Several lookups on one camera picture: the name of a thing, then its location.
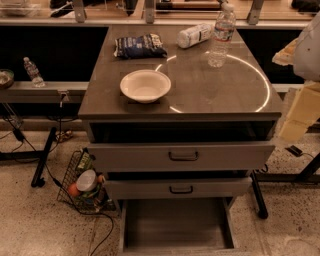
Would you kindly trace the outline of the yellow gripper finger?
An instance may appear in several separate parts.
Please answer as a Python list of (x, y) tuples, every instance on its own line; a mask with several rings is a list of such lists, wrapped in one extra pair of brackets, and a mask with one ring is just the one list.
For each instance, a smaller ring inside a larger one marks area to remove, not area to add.
[(320, 83), (306, 82), (295, 92), (279, 137), (287, 142), (298, 141), (319, 118)]

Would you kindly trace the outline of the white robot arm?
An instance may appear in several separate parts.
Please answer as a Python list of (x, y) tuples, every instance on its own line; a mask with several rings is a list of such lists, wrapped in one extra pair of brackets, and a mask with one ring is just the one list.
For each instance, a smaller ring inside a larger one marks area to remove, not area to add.
[(295, 92), (278, 136), (287, 142), (299, 140), (320, 118), (320, 12), (300, 35), (277, 52), (272, 62), (293, 66), (305, 83)]

